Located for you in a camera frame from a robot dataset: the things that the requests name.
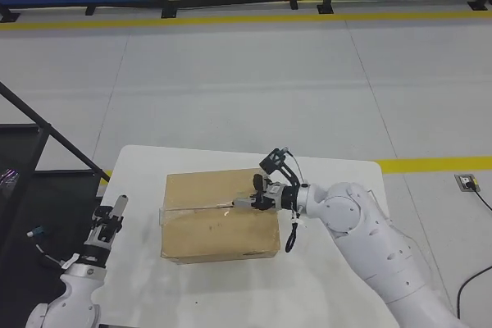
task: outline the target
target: floor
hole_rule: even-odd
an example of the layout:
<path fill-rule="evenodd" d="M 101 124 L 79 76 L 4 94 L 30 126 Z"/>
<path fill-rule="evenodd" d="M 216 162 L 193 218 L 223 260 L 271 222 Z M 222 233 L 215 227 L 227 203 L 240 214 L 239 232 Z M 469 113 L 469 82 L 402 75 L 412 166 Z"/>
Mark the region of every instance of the floor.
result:
<path fill-rule="evenodd" d="M 361 160 L 492 155 L 492 20 L 1 31 L 0 80 L 107 170 L 127 144 L 289 146 Z M 0 97 L 0 123 L 24 121 Z M 56 142 L 39 163 L 81 167 Z M 459 285 L 492 263 L 492 216 L 453 173 L 385 175 L 385 187 L 396 225 L 455 311 Z M 492 206 L 492 171 L 472 173 Z M 462 318 L 492 327 L 492 272 L 463 293 Z"/>

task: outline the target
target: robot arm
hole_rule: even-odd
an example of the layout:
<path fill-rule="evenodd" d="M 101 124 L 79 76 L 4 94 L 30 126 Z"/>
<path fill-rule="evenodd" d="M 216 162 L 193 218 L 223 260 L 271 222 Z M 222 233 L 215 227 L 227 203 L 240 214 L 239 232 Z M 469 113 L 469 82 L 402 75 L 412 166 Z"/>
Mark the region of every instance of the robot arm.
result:
<path fill-rule="evenodd" d="M 266 161 L 272 162 L 269 167 L 274 170 L 282 167 L 285 152 L 285 148 L 275 149 L 261 168 Z M 466 327 L 423 280 L 403 236 L 389 225 L 361 185 L 338 183 L 324 190 L 315 184 L 272 183 L 264 177 L 261 190 L 258 179 L 257 193 L 250 201 L 235 200 L 234 205 L 264 210 L 271 204 L 269 208 L 320 219 L 352 270 L 379 294 L 401 327 Z"/>
<path fill-rule="evenodd" d="M 120 196 L 114 207 L 95 210 L 91 232 L 76 262 L 68 262 L 60 279 L 66 292 L 50 304 L 41 303 L 31 312 L 26 328 L 98 328 L 100 307 L 93 304 L 91 294 L 104 285 L 106 261 L 115 234 L 122 227 L 122 212 L 128 198 Z"/>

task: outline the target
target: electrical outlet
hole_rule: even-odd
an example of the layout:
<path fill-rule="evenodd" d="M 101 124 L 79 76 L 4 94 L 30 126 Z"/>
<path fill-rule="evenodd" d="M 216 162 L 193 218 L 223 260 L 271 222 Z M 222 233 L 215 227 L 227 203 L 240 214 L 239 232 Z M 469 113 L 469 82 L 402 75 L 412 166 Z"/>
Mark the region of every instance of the electrical outlet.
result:
<path fill-rule="evenodd" d="M 479 185 L 477 184 L 476 177 L 471 174 L 471 173 L 465 173 L 465 174 L 460 174 L 460 175 L 454 175 L 456 178 L 456 181 L 458 182 L 459 188 L 461 191 L 470 191 L 473 192 L 472 188 L 467 187 L 467 182 L 472 182 L 474 185 L 476 185 L 476 191 L 481 191 L 479 189 Z"/>

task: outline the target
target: yellow stripe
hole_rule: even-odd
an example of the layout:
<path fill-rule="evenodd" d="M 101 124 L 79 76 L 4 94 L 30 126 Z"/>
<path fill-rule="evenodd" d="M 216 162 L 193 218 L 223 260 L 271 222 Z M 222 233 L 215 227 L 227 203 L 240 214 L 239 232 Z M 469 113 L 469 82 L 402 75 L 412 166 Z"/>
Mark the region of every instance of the yellow stripe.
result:
<path fill-rule="evenodd" d="M 383 174 L 492 170 L 492 156 L 381 159 L 375 162 Z"/>
<path fill-rule="evenodd" d="M 214 25 L 235 23 L 281 23 L 305 21 L 419 21 L 492 19 L 492 11 L 390 12 L 334 15 L 215 16 L 153 20 L 83 20 L 0 24 L 0 30 L 103 29 L 159 27 L 173 25 Z"/>

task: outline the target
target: tabletop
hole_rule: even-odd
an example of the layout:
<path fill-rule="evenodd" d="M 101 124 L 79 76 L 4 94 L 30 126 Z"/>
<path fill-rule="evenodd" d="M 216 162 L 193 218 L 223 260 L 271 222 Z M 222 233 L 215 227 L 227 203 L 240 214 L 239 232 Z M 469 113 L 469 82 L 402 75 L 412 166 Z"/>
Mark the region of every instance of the tabletop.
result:
<path fill-rule="evenodd" d="M 102 204 L 129 198 L 107 261 L 105 285 L 93 294 L 101 322 L 132 327 L 399 327 L 388 308 L 350 269 L 319 220 L 303 218 L 290 253 L 274 258 L 178 265 L 161 258 L 159 211 L 171 173 L 258 167 L 266 154 L 125 146 Z M 308 183 L 357 182 L 388 215 L 374 162 L 297 157 Z M 291 158 L 287 163 L 296 172 Z M 273 180 L 283 182 L 281 175 Z M 290 213 L 279 211 L 281 244 Z"/>

